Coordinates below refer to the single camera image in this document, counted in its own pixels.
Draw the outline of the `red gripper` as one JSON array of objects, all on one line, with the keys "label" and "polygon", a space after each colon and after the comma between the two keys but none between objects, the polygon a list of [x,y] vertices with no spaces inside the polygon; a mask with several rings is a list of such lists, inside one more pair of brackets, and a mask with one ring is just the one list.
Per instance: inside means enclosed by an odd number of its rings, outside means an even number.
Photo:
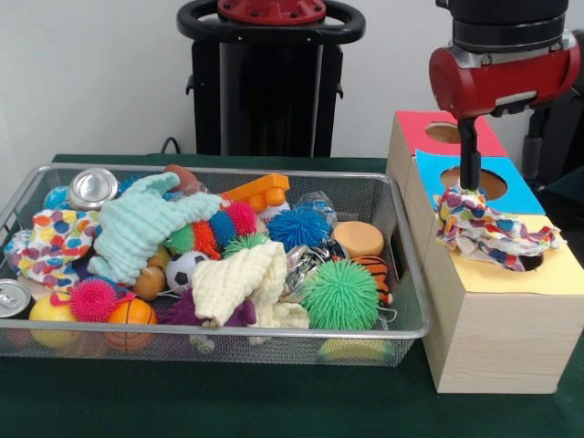
[{"label": "red gripper", "polygon": [[535,105],[525,136],[525,179],[537,180],[552,106],[547,101],[574,85],[580,65],[579,42],[572,32],[550,47],[516,53],[472,53],[455,45],[434,50],[429,62],[434,98],[459,120],[462,188],[475,191],[480,183],[475,117],[499,117]]}]

